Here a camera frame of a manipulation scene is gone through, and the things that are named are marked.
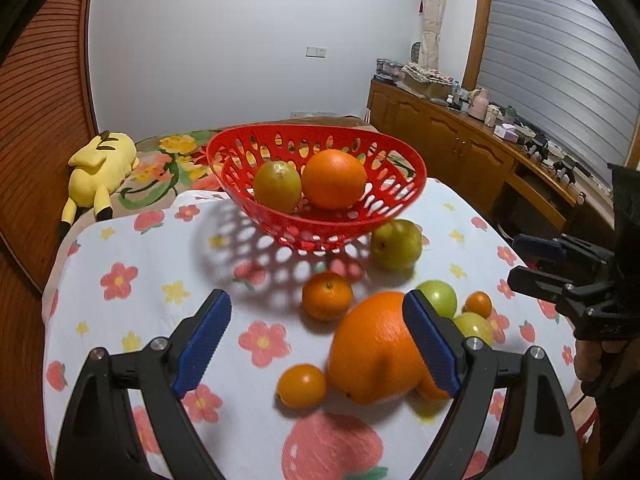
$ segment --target yellow stuffed toy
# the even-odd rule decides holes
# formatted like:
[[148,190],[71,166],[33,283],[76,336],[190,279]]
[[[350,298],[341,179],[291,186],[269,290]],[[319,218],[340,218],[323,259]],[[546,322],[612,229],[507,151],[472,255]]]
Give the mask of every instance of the yellow stuffed toy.
[[76,220],[79,207],[93,207],[95,219],[113,217],[111,193],[140,163],[136,145],[125,134],[104,131],[69,159],[74,168],[69,179],[69,199],[62,211],[60,232],[64,236]]

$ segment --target window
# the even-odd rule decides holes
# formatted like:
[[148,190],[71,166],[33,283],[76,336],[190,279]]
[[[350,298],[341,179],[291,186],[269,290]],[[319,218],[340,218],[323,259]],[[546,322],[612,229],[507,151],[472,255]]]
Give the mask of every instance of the window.
[[640,72],[591,0],[492,0],[478,86],[610,184],[640,105]]

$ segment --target white tablecloth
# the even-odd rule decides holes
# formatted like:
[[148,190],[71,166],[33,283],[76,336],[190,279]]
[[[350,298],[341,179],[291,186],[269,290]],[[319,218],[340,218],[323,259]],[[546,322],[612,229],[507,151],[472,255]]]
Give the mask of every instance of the white tablecloth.
[[[509,290],[509,270],[521,260],[437,180],[429,179],[423,195],[402,215],[424,234],[415,272],[404,277],[370,264],[367,237],[341,254],[292,253],[222,198],[207,192],[198,199],[181,196],[170,209],[100,222],[79,235],[47,328],[44,406],[52,463],[66,404],[88,351],[96,346],[113,354],[134,351],[155,336],[169,335],[212,289],[222,288],[232,299],[232,320],[201,385],[187,394],[184,405],[226,478],[409,478],[446,406],[436,409],[409,394],[361,407],[334,391],[316,410],[285,411],[274,402],[284,370],[299,363],[324,367],[332,332],[301,321],[300,298],[308,277],[327,267],[350,275],[357,301],[440,279],[455,288],[460,312],[470,293],[484,290],[495,307],[490,318],[494,348],[524,352],[535,341],[548,353],[565,393],[574,385],[574,338],[566,320],[552,305]],[[269,349],[258,344],[264,337]],[[130,398],[149,463],[168,475],[142,396],[132,392]],[[496,391],[470,474],[486,461],[503,399]],[[366,446],[348,446],[356,434]],[[341,442],[339,449],[349,448],[351,455],[329,460],[327,442]]]

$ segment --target basket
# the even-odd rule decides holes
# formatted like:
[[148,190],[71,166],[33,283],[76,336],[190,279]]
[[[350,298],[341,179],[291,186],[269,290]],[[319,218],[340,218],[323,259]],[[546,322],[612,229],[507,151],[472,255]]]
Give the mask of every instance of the basket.
[[[328,211],[303,198],[294,213],[287,215],[254,200],[254,175],[265,162],[284,160],[302,174],[309,158],[327,148],[351,153],[364,164],[368,177],[365,193],[353,206]],[[415,174],[405,176],[391,162],[390,154],[404,157]],[[240,126],[213,137],[207,158],[223,189],[265,233],[302,251],[332,251],[373,231],[414,202],[427,178],[420,155],[401,140],[338,126]]]

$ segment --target white wall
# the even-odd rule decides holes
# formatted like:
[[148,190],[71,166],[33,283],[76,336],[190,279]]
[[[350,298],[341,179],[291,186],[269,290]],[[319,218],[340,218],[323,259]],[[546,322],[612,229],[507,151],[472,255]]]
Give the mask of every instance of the white wall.
[[444,9],[438,68],[458,81],[462,81],[465,74],[477,2],[478,0],[447,0]]
[[419,3],[92,0],[98,127],[138,140],[298,110],[360,114],[376,58],[408,60]]

